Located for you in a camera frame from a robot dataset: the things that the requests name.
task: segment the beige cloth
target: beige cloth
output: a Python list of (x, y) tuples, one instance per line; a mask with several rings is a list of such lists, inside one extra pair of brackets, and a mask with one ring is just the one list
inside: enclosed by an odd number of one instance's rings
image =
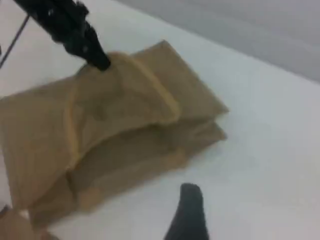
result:
[(46, 230), (35, 231), (31, 223), (15, 210), (0, 212), (0, 240), (58, 240)]
[(0, 101), (13, 205), (43, 226), (182, 168), (227, 108), (165, 41)]

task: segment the wrinkled cloth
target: wrinkled cloth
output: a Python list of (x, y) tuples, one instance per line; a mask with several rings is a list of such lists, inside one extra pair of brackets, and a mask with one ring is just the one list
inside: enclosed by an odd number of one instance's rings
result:
[(46, 230), (35, 231), (28, 219), (8, 207), (0, 212), (1, 240), (58, 240)]
[(166, 41), (111, 68), (0, 100), (0, 140), (13, 206), (43, 227), (161, 173), (226, 138), (227, 107)]

